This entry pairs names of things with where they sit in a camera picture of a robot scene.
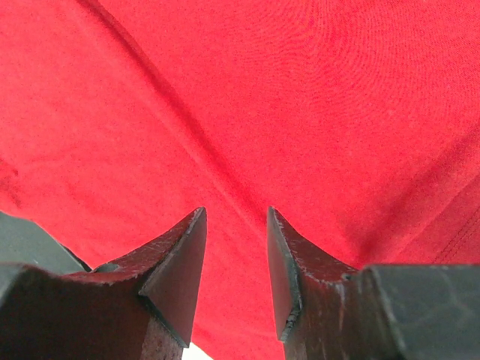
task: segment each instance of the dark metal tip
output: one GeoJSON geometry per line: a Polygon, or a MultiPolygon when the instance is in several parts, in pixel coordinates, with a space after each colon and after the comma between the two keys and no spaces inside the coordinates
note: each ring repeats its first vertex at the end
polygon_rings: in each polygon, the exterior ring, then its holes
{"type": "Polygon", "coordinates": [[[139,294],[172,336],[188,347],[197,307],[206,246],[206,209],[197,208],[173,229],[183,229],[139,294]]]}
{"type": "Polygon", "coordinates": [[[268,266],[277,338],[283,342],[287,341],[302,310],[299,271],[284,235],[285,227],[291,226],[280,212],[269,207],[267,216],[268,266]]]}

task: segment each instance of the black metal tool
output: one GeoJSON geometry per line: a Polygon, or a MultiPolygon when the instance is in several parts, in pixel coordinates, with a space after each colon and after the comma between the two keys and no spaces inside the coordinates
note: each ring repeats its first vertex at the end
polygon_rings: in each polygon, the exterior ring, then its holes
{"type": "Polygon", "coordinates": [[[180,359],[191,339],[206,211],[92,272],[0,265],[0,359],[180,359]]]}
{"type": "Polygon", "coordinates": [[[268,211],[286,359],[480,359],[480,266],[343,264],[268,211]]]}

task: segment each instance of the pointed metal jaw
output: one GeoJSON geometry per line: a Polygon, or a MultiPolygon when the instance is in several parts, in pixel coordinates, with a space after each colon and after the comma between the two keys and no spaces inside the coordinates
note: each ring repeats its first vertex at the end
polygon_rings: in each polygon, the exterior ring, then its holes
{"type": "Polygon", "coordinates": [[[287,360],[477,359],[480,266],[357,272],[268,210],[277,336],[287,360]]]}
{"type": "Polygon", "coordinates": [[[191,339],[206,211],[93,272],[0,265],[0,358],[180,359],[191,339]]]}

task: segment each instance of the scratched metal surface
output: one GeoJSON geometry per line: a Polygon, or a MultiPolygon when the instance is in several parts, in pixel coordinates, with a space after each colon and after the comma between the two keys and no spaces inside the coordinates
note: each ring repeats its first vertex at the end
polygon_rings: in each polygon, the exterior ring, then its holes
{"type": "Polygon", "coordinates": [[[268,261],[287,360],[480,359],[480,266],[374,265],[357,272],[274,209],[268,261]]]}

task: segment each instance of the red cloth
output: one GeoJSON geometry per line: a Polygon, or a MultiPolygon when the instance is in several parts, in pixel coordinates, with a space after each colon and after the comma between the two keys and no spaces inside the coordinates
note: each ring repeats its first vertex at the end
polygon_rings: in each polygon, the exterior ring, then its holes
{"type": "Polygon", "coordinates": [[[480,2],[0,4],[0,209],[90,265],[208,210],[193,340],[281,359],[276,206],[354,265],[479,261],[480,2]]]}

